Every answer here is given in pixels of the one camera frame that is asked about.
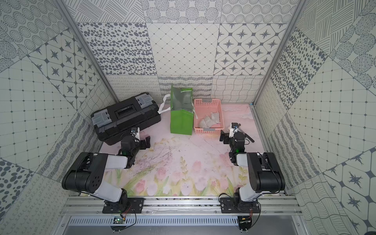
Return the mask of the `green insulated delivery bag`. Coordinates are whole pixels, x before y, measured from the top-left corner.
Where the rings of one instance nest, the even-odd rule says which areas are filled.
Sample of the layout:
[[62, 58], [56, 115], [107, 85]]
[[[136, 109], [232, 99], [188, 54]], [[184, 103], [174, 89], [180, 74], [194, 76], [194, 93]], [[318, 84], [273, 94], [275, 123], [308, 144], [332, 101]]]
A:
[[176, 88], [171, 85], [170, 93], [163, 97], [158, 113], [170, 111], [170, 132], [192, 135], [194, 121], [193, 89]]

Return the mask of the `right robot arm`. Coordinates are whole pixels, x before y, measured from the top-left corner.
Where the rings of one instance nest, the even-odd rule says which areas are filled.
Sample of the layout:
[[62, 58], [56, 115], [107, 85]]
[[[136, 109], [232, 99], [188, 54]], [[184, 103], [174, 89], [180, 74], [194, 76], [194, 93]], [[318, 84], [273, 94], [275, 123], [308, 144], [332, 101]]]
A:
[[275, 154], [246, 152], [245, 146], [255, 141], [237, 128], [229, 133], [221, 131], [219, 140], [230, 146], [231, 163], [247, 170], [249, 180], [244, 186], [237, 188], [232, 197], [223, 198], [223, 194], [218, 197], [221, 212], [260, 213], [261, 205], [258, 199], [261, 196], [285, 190], [285, 179]]

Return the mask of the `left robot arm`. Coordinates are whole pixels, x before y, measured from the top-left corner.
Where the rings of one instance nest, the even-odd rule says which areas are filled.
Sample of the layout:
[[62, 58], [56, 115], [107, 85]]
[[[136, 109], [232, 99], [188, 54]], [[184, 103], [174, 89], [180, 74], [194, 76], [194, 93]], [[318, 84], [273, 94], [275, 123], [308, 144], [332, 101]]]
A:
[[103, 180], [106, 170], [130, 169], [140, 150], [150, 148], [150, 137], [144, 140], [138, 135], [127, 135], [121, 140], [117, 155], [107, 153], [82, 152], [67, 171], [62, 180], [62, 188], [68, 191], [86, 193], [104, 201], [103, 214], [141, 213], [144, 198], [129, 198], [125, 189], [116, 187]]

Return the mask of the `pink plastic basket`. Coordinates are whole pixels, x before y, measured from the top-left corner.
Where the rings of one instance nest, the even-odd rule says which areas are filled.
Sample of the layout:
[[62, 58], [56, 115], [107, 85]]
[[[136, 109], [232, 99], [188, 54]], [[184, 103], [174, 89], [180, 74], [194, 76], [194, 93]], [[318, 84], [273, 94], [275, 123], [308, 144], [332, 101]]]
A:
[[219, 99], [195, 99], [194, 131], [197, 135], [220, 135], [224, 119]]

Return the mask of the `black plastic toolbox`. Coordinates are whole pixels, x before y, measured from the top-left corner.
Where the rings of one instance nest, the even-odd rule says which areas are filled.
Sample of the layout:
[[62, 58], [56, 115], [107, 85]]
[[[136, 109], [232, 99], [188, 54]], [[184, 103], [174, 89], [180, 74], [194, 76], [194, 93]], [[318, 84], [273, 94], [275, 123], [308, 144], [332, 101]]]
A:
[[149, 93], [141, 93], [91, 114], [98, 139], [111, 146], [132, 128], [144, 130], [161, 121], [159, 107]]

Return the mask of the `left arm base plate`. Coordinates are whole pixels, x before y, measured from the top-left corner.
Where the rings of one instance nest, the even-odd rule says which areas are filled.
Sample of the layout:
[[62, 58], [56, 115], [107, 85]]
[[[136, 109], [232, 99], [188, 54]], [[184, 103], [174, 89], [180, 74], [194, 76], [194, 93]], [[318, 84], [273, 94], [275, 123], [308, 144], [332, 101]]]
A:
[[125, 213], [135, 212], [136, 214], [141, 213], [144, 207], [145, 198], [130, 197], [125, 200], [125, 202], [104, 202], [104, 207], [102, 213], [104, 214], [115, 214], [115, 213]]

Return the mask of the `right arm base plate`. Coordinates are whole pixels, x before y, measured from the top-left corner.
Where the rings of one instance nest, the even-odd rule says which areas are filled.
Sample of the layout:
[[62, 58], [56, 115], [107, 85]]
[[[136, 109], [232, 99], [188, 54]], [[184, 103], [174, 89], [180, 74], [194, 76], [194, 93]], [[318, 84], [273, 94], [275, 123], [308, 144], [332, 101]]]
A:
[[219, 199], [222, 213], [260, 213], [260, 205], [256, 201], [235, 202], [232, 197], [220, 197]]

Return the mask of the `aluminium mounting rail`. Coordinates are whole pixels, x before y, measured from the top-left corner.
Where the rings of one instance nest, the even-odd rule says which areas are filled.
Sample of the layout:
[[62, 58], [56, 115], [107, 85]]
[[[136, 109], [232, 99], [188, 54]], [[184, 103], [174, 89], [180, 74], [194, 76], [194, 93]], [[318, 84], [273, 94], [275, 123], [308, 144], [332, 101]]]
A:
[[[258, 199], [251, 209], [235, 210], [232, 200], [222, 196], [137, 196], [131, 197], [132, 207], [127, 215], [302, 215], [293, 196], [266, 196]], [[101, 199], [70, 196], [63, 206], [62, 215], [120, 215], [108, 209]]]

